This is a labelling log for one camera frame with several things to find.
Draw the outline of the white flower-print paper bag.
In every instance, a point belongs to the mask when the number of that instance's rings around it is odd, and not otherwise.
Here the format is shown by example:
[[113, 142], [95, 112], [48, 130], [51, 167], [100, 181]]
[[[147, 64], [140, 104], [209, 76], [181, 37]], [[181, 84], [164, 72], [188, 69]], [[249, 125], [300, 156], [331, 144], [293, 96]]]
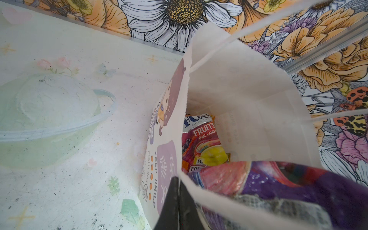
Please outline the white flower-print paper bag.
[[299, 15], [315, 6], [326, 2], [277, 2], [238, 32], [208, 23], [192, 37], [151, 117], [140, 200], [152, 229], [178, 177], [204, 230], [318, 230], [196, 185], [182, 171], [186, 116], [213, 116], [227, 163], [340, 164], [368, 186], [368, 14]]

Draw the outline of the orange Fox's fruits bag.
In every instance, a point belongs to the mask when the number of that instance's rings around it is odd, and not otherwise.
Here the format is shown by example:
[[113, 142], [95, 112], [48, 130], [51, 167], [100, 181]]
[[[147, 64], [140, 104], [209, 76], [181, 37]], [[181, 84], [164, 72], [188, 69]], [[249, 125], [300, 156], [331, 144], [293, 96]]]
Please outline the orange Fox's fruits bag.
[[222, 147], [213, 116], [186, 116], [182, 134], [182, 160], [191, 165], [217, 166], [229, 161]]
[[204, 168], [203, 165], [191, 165], [189, 162], [182, 160], [182, 171], [184, 173], [190, 173], [194, 171], [198, 171]]

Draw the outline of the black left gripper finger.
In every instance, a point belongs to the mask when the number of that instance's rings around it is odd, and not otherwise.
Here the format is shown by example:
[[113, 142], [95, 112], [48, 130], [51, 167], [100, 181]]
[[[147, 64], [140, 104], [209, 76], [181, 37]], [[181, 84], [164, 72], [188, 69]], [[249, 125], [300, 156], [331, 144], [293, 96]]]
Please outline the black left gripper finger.
[[195, 202], [184, 183], [173, 177], [154, 230], [203, 230]]

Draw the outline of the purple candy bag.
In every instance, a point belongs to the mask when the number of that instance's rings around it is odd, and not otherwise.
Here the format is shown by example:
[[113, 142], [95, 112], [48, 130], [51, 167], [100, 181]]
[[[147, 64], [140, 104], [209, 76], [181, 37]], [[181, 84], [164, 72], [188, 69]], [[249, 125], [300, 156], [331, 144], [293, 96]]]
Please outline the purple candy bag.
[[368, 227], [367, 184], [340, 164], [319, 169], [287, 162], [232, 162], [188, 175], [206, 190], [318, 230]]

